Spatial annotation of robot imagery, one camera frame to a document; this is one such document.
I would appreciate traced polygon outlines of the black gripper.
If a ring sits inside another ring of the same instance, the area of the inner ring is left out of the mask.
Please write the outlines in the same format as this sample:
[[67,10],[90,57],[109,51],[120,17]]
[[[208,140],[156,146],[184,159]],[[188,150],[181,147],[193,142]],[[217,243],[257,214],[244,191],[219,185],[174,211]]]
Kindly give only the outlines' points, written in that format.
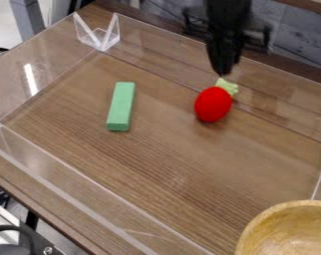
[[251,10],[252,0],[203,0],[181,10],[183,31],[204,39],[211,67],[220,77],[239,63],[245,46],[267,52],[271,25]]

